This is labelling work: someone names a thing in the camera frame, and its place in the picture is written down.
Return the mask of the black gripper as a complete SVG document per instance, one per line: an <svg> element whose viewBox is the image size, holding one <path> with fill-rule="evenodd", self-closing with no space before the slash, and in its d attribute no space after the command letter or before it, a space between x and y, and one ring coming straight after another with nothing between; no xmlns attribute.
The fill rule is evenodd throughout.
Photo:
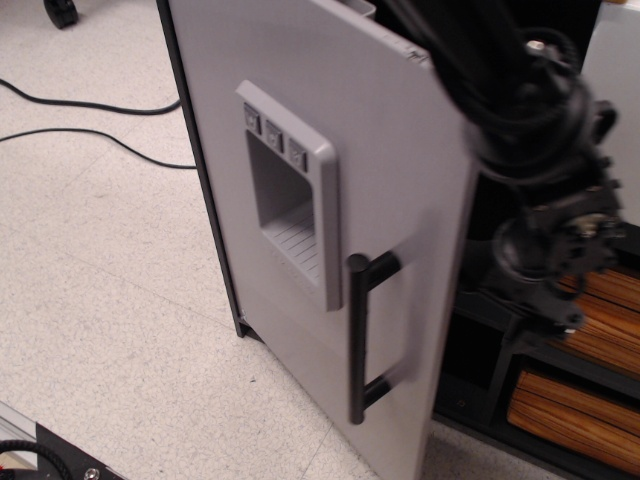
<svg viewBox="0 0 640 480"><path fill-rule="evenodd" d="M622 222L604 214L576 217L548 233L522 216L502 223L489 240L468 240L461 289L506 308L514 323L505 345L563 341L585 323L576 305L586 276L617 262Z"/></svg>

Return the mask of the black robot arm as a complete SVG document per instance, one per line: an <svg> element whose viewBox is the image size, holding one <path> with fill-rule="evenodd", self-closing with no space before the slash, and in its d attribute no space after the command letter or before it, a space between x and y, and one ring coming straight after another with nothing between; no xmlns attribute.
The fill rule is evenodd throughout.
<svg viewBox="0 0 640 480"><path fill-rule="evenodd" d="M599 144L615 108L593 98L575 44L520 28L499 1L393 1L465 116L480 169L460 281L507 308L517 351L563 340L584 322L591 272L624 236L618 182Z"/></svg>

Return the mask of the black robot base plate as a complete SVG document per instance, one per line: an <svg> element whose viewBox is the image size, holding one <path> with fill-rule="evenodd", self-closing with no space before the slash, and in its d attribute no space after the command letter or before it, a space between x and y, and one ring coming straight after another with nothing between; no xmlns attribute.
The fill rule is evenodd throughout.
<svg viewBox="0 0 640 480"><path fill-rule="evenodd" d="M99 459L86 453L63 437L49 430L47 427L36 424L36 440L39 444L58 455L69 469L74 479L83 479L90 469L99 472L100 479L123 480L124 477Z"/></svg>

